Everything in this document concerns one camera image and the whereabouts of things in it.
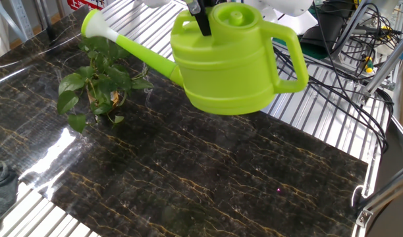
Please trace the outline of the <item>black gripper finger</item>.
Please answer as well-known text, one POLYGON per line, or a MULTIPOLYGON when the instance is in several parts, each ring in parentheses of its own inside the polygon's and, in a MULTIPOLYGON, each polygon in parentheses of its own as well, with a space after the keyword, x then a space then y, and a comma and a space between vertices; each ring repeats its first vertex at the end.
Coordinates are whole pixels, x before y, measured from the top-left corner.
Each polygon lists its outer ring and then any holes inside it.
POLYGON ((195 17, 203 36, 211 35, 206 8, 212 6, 213 3, 211 0, 187 0, 188 10, 195 17))

